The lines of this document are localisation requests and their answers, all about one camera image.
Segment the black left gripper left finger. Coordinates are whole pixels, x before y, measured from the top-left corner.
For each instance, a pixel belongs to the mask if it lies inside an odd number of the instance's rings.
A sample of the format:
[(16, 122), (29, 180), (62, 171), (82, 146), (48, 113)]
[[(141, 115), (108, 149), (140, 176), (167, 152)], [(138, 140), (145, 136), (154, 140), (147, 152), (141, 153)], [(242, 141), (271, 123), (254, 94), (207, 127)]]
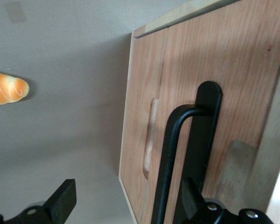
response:
[(43, 205), (28, 207), (9, 220), (0, 214), (0, 224), (64, 224), (76, 203), (76, 182), (67, 179)]

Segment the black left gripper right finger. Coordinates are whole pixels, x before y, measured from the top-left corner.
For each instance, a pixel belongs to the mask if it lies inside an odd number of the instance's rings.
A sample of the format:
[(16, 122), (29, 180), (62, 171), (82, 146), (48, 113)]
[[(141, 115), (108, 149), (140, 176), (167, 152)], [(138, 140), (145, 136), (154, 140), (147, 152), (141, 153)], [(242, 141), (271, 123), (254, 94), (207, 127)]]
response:
[(241, 209), (237, 215), (215, 202), (202, 197), (191, 178), (183, 178), (182, 208), (185, 217), (182, 224), (272, 224), (273, 221), (262, 211)]

